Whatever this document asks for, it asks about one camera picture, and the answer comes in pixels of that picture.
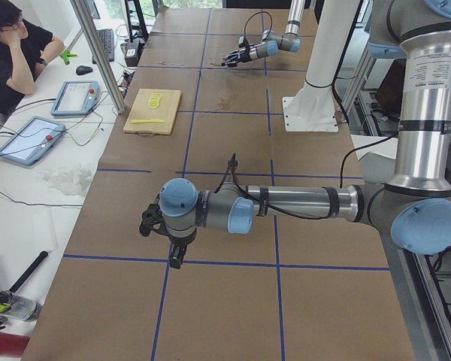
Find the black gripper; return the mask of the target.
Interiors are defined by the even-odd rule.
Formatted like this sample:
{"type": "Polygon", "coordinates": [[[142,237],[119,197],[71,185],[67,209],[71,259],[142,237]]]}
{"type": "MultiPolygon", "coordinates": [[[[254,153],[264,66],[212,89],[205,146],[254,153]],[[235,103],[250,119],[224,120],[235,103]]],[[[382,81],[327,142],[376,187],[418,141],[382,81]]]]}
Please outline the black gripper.
{"type": "Polygon", "coordinates": [[[197,235],[197,229],[193,229],[188,235],[175,236],[168,235],[169,241],[173,244],[171,252],[168,257],[169,265],[174,269],[181,269],[186,255],[187,246],[191,244],[197,235]]]}
{"type": "Polygon", "coordinates": [[[228,68],[235,68],[240,62],[246,63],[251,62],[252,58],[250,55],[250,47],[243,47],[237,50],[237,53],[230,53],[225,56],[223,60],[223,65],[228,68]]]}

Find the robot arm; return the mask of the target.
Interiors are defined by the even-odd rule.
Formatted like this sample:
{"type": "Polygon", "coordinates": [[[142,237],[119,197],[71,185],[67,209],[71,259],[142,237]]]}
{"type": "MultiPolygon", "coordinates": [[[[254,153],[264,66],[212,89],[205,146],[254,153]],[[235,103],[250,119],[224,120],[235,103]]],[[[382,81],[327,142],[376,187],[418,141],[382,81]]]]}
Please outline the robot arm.
{"type": "Polygon", "coordinates": [[[349,128],[329,115],[331,132],[294,131],[282,109],[294,93],[312,100],[331,83],[325,66],[348,34],[338,25],[346,2],[333,7],[328,25],[318,10],[305,11],[298,53],[243,70],[210,61],[249,11],[212,11],[168,30],[191,65],[161,77],[182,87],[179,118],[189,125],[160,153],[147,191],[161,196],[170,182],[197,187],[198,200],[181,211],[192,219],[186,269],[386,270],[377,232],[356,222],[365,206],[356,197],[362,171],[349,128]]]}
{"type": "Polygon", "coordinates": [[[252,62],[269,56],[274,56],[279,50],[297,53],[301,45],[298,30],[304,13],[305,0],[293,0],[289,8],[285,33],[278,35],[272,30],[273,20],[268,11],[255,12],[244,24],[244,30],[238,40],[238,49],[230,52],[222,58],[221,66],[234,68],[239,63],[252,62]],[[267,14],[270,18],[270,26],[262,33],[261,41],[252,44],[247,40],[247,25],[255,15],[267,14]]]}

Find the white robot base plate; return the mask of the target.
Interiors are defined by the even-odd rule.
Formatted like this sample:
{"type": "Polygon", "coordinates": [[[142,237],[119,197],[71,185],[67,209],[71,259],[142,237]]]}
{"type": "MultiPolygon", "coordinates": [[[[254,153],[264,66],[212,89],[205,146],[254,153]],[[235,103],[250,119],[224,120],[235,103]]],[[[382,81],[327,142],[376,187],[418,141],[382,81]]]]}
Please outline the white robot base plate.
{"type": "Polygon", "coordinates": [[[337,132],[332,90],[341,56],[355,27],[359,0],[324,2],[303,87],[283,98],[287,132],[337,132]]]}

